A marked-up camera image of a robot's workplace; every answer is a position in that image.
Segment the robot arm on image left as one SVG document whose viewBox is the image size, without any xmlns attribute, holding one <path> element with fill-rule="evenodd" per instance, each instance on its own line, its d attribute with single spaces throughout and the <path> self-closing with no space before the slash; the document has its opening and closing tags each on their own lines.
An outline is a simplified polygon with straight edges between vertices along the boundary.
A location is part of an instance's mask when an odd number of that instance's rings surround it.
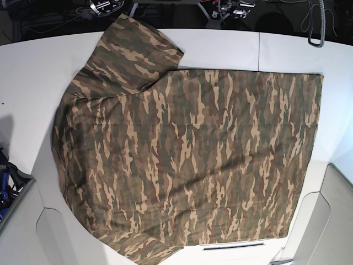
<svg viewBox="0 0 353 265">
<path fill-rule="evenodd" d="M 119 11 L 124 0 L 89 0 L 90 8 L 97 17 L 104 17 Z"/>
</svg>

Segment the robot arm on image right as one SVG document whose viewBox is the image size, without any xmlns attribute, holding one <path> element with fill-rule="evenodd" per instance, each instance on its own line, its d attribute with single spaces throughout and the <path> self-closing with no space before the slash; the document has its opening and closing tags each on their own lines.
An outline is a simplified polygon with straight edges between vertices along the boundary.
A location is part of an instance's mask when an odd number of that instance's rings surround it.
<svg viewBox="0 0 353 265">
<path fill-rule="evenodd" d="M 256 7 L 257 0 L 226 0 L 212 1 L 215 10 L 211 14 L 212 19 L 218 19 L 221 24 L 226 24 L 227 18 L 245 19 L 250 11 Z"/>
</svg>

